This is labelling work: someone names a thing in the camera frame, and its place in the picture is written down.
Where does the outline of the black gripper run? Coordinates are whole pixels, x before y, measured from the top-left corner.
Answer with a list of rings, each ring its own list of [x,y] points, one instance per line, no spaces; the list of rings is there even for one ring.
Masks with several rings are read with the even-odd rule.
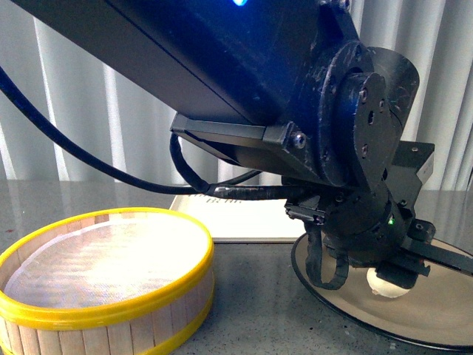
[[[393,164],[373,192],[323,189],[285,204],[306,230],[293,245],[294,271],[310,291],[338,290],[350,268],[411,289],[432,262],[472,275],[472,256],[432,244],[435,227],[415,216],[415,201],[433,170],[432,143],[401,142]]]

